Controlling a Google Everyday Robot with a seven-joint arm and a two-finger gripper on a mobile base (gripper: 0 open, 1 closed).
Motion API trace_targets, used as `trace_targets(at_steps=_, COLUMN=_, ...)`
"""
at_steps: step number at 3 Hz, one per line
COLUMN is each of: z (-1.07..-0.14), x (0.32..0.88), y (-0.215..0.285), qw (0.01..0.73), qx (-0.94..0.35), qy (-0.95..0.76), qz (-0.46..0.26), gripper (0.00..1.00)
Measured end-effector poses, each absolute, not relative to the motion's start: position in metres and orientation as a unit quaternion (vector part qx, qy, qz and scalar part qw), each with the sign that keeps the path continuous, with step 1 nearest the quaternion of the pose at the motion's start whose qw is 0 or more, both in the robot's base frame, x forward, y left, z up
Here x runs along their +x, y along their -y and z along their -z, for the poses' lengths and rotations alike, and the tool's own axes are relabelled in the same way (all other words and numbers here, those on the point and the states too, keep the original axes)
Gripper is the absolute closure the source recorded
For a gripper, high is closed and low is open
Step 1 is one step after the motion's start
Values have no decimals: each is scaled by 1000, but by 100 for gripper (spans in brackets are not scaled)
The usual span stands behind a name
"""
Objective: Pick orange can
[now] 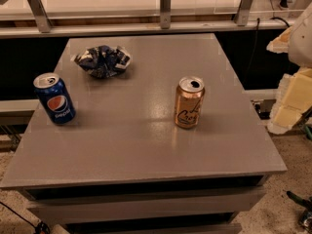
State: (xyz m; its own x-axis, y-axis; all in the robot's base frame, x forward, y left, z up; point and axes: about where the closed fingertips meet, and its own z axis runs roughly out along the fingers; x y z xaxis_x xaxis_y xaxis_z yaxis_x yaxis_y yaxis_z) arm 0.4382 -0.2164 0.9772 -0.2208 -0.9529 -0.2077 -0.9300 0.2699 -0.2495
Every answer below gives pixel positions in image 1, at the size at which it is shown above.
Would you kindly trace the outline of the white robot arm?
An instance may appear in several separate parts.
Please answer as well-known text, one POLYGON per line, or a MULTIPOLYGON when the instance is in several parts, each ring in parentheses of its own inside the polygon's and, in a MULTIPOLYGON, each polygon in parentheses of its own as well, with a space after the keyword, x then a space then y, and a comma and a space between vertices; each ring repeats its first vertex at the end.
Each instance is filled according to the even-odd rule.
POLYGON ((288 55, 291 62, 312 67, 312 3, 292 26, 288 55))

